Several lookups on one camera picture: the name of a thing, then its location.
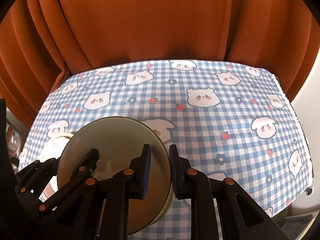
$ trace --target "cartoon dog face print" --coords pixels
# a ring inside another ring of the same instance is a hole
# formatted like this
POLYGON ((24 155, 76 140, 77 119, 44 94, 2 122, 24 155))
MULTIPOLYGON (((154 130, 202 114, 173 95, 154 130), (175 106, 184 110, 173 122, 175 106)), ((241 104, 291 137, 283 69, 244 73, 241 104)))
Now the cartoon dog face print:
POLYGON ((62 91, 61 91, 61 94, 64 95, 66 93, 69 93, 71 92, 72 90, 76 89, 76 87, 78 86, 78 83, 77 82, 74 82, 74 83, 71 83, 69 85, 66 85, 62 91))
POLYGON ((276 132, 276 121, 270 117, 257 117, 251 123, 251 130, 256 132, 260 139, 272 138, 276 132))
POLYGON ((60 121, 56 121, 51 123, 48 126, 48 137, 52 138, 56 135, 59 135, 61 133, 65 132, 65 128, 68 127, 68 122, 65 120, 60 120, 60 121))
POLYGON ((265 212, 267 213, 267 215, 268 215, 269 217, 272 217, 273 207, 269 207, 267 210, 265 210, 265 212))
POLYGON ((227 73, 216 74, 220 83, 227 86, 234 86, 240 83, 240 79, 238 79, 235 75, 233 75, 230 71, 227 73))
POLYGON ((138 85, 138 84, 141 84, 145 81, 149 81, 151 79, 153 79, 153 75, 145 70, 142 72, 128 74, 127 78, 125 80, 125 84, 127 86, 138 85))
POLYGON ((280 98, 276 94, 267 94, 268 99, 270 100, 271 104, 275 108, 282 108, 284 104, 281 102, 280 98))
POLYGON ((292 172, 294 179, 296 179, 302 167, 301 157, 298 151, 294 151, 289 160, 289 170, 292 172))
POLYGON ((19 155, 19 164, 22 165, 23 167, 26 164, 27 154, 28 154, 28 149, 24 147, 22 150, 22 153, 19 155))
POLYGON ((142 121, 146 126, 150 127, 161 139, 163 143, 171 140, 171 133, 168 129, 173 129, 175 126, 173 123, 164 119, 152 119, 142 121))
POLYGON ((191 71, 197 67, 191 60, 170 60, 171 67, 181 71, 191 71))
POLYGON ((87 101, 84 103, 84 108, 88 110, 98 109, 107 106, 110 103, 110 91, 100 94, 89 95, 87 101))
POLYGON ((260 70, 258 70, 255 67, 250 67, 250 66, 246 66, 245 70, 252 76, 254 77, 259 77, 260 76, 260 70))
POLYGON ((43 103, 43 105, 41 106, 39 113, 42 114, 42 113, 46 112, 49 109, 50 104, 51 104, 51 100, 45 101, 43 103))
POLYGON ((212 88, 188 89, 188 103, 191 106, 211 107, 220 104, 220 99, 212 88))
POLYGON ((109 73, 113 72, 113 68, 112 67, 103 67, 103 68, 98 68, 95 70, 94 75, 95 76, 105 76, 108 75, 109 73))

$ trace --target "black metal bracket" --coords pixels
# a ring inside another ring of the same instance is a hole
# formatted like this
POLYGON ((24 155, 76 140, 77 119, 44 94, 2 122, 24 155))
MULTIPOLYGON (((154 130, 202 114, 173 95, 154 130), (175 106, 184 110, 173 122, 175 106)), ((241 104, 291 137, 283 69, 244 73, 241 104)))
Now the black metal bracket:
POLYGON ((92 149, 73 169, 70 181, 46 201, 39 196, 53 176, 59 159, 39 160, 16 175, 5 136, 5 101, 0 99, 0 233, 4 239, 127 239, 129 199, 143 199, 148 187, 151 147, 112 178, 92 177, 99 151, 92 149))
POLYGON ((224 240, 286 240, 287 236, 232 178, 208 178, 169 147, 176 198, 191 198, 191 240, 219 239, 213 199, 216 199, 224 240))

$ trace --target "plate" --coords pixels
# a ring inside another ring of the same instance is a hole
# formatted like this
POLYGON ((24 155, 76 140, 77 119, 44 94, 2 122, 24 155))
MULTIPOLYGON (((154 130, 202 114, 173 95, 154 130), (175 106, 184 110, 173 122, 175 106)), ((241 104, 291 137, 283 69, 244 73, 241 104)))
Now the plate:
MULTIPOLYGON (((39 156, 39 160, 41 162, 45 162, 46 160, 49 160, 51 158, 58 159, 72 136, 73 134, 71 133, 63 133, 55 136, 54 138, 51 138, 43 147, 39 156)), ((43 200, 47 200, 57 190, 57 176, 54 176, 51 178, 50 182, 41 193, 43 200)))
POLYGON ((143 200, 129 200, 128 234, 147 227, 161 217, 172 199, 171 171, 167 151, 148 126, 128 117, 106 117, 81 128, 63 150, 58 166, 58 188, 71 177, 73 168, 92 149, 100 159, 92 176, 111 178, 139 157, 144 144, 151 145, 148 190, 143 200))

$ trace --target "blue gingham tablecloth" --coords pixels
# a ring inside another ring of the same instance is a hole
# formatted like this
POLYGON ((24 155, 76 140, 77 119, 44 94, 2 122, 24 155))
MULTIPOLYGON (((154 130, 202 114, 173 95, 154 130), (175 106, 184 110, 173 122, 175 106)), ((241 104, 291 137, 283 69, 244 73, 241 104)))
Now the blue gingham tablecloth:
MULTIPOLYGON (((198 60, 144 61, 71 76, 44 102, 19 168, 54 135, 106 116, 151 127, 211 178, 234 178, 273 216, 312 183, 308 146, 276 77, 264 69, 198 60)), ((190 201, 173 199, 129 239, 190 239, 190 201)))

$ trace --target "curtain fold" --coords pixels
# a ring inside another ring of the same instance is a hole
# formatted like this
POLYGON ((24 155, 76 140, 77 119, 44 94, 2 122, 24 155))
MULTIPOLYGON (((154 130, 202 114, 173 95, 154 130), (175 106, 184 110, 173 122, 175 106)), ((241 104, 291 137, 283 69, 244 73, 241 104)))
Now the curtain fold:
POLYGON ((268 69, 292 100, 319 44, 302 0, 17 0, 0 25, 0 94, 30 127, 71 74, 202 59, 268 69))

